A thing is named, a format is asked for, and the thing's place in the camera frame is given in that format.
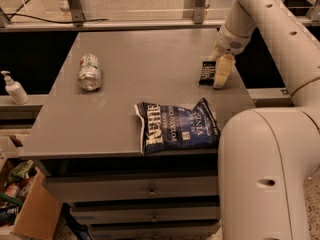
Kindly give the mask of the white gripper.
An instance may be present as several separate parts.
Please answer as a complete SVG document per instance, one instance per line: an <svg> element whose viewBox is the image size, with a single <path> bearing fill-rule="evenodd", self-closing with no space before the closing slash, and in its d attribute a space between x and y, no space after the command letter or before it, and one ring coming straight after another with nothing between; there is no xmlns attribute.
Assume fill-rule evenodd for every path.
<svg viewBox="0 0 320 240"><path fill-rule="evenodd" d="M214 75L213 87L215 89L224 87L236 62L233 55L242 53L250 40L251 37L239 37L233 34L225 25L220 28L217 43L214 44L210 54L210 61L216 61L219 58L216 63L216 73Z"/></svg>

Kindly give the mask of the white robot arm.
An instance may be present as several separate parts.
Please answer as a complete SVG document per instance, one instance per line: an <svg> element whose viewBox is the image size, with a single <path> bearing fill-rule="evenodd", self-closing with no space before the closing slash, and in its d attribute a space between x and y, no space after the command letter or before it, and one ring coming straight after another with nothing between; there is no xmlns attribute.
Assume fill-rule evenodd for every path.
<svg viewBox="0 0 320 240"><path fill-rule="evenodd" d="M259 30L292 99L233 116L218 149L224 240L311 240L304 181L320 165L320 47L284 0L236 0L217 38L224 55Z"/></svg>

